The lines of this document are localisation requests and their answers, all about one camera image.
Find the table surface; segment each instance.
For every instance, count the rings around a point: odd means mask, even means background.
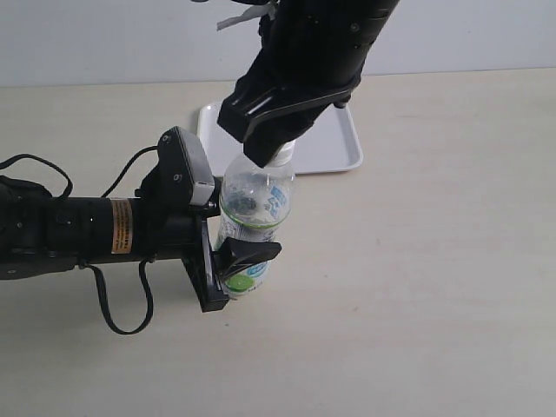
[[[46,157],[100,195],[232,85],[0,89],[2,159]],[[0,414],[554,415],[556,69],[369,77],[351,109],[366,161],[298,178],[283,255],[221,313],[177,261],[149,268],[155,318],[132,337],[106,328],[89,272],[0,282]],[[136,266],[105,272],[131,327]]]

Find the white wall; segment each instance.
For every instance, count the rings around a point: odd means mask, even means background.
[[[228,0],[0,0],[0,85],[233,79],[256,23]],[[556,66],[556,0],[400,0],[368,74]]]

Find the clear plastic bottle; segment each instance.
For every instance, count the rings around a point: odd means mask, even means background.
[[[247,242],[272,242],[290,210],[295,173],[291,164],[295,142],[285,144],[264,169],[243,153],[229,165],[220,194],[221,222],[215,247],[227,237]],[[233,276],[224,285],[232,298],[257,289],[268,262]]]

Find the orange sticker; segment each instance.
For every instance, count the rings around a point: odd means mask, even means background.
[[[131,253],[133,243],[133,210],[129,200],[110,200],[114,218],[112,255]]]

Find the white tray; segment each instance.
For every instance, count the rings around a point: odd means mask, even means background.
[[[221,103],[212,103],[201,109],[197,135],[213,175],[222,177],[242,152],[242,146],[216,124],[220,106]],[[326,109],[314,127],[297,139],[292,160],[296,174],[348,171],[362,162],[363,152],[349,108],[334,106]]]

